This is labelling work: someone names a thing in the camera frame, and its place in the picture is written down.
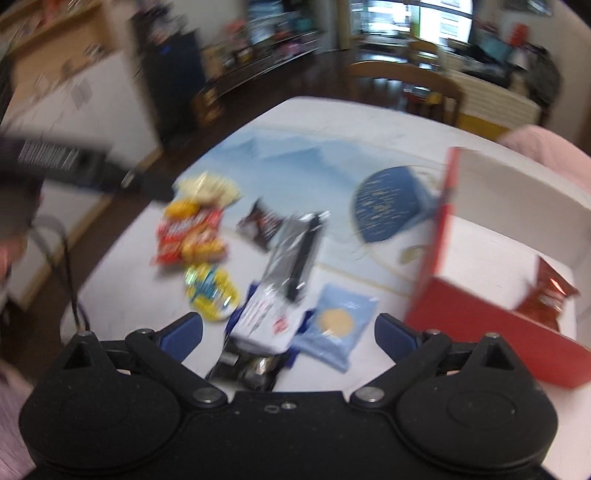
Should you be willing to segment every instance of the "wooden chair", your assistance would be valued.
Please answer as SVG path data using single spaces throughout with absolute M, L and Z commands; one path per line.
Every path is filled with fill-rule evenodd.
M 415 65 L 430 63 L 439 67 L 439 47 L 429 41 L 417 39 L 408 42 L 407 56 L 408 61 Z
M 425 51 L 432 55 L 439 54 L 439 47 L 427 40 L 414 40 L 408 42 L 408 49 L 413 52 Z
M 421 69 L 410 65 L 408 63 L 395 63 L 390 61 L 360 61 L 348 65 L 347 74 L 349 76 L 349 89 L 353 100 L 363 102 L 364 96 L 372 97 L 372 101 L 365 101 L 363 103 L 373 103 L 381 106 L 396 106 L 399 107 L 401 99 L 404 97 L 402 93 L 402 86 L 398 85 L 398 91 L 394 101 L 391 101 L 390 82 L 388 80 L 398 80 L 402 84 L 411 86 L 424 87 L 433 93 L 439 93 L 443 97 L 437 104 L 425 102 L 417 111 L 410 111 L 408 108 L 410 102 L 406 105 L 406 110 L 409 113 L 417 113 L 421 116 L 431 118 L 443 123 L 448 123 L 454 127 L 457 125 L 458 115 L 464 100 L 464 92 L 453 81 L 443 75 L 432 72 L 431 70 Z M 360 79 L 367 79 L 368 83 L 365 90 L 360 88 Z M 384 82 L 378 82 L 379 79 L 385 79 Z M 455 105 L 451 116 L 445 114 L 446 99 L 455 100 Z

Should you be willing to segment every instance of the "blue round object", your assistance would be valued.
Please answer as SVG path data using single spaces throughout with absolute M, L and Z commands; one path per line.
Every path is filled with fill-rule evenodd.
M 366 243 L 392 238 L 421 213 L 417 188 L 423 188 L 408 167 L 374 173 L 358 187 L 354 217 Z

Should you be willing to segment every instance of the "open box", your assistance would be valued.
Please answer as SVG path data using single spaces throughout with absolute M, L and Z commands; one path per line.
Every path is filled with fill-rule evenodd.
M 586 194 L 526 158 L 508 165 L 454 148 L 436 225 L 406 323 L 465 342 L 498 332 L 537 379 L 590 381 L 591 351 L 576 342 L 591 312 Z M 563 306 L 562 334 L 511 311 L 536 281 L 538 255 L 580 291 Z

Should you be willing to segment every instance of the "pink cushion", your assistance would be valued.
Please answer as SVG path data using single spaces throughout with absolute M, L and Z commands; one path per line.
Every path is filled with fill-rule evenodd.
M 503 135 L 498 143 L 545 165 L 591 193 L 591 157 L 550 130 L 527 125 Z

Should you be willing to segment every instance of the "cookie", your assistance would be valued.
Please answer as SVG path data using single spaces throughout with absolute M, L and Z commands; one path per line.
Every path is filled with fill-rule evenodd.
M 343 309 L 326 310 L 317 323 L 323 333 L 339 338 L 349 335 L 355 327 L 355 322 Z

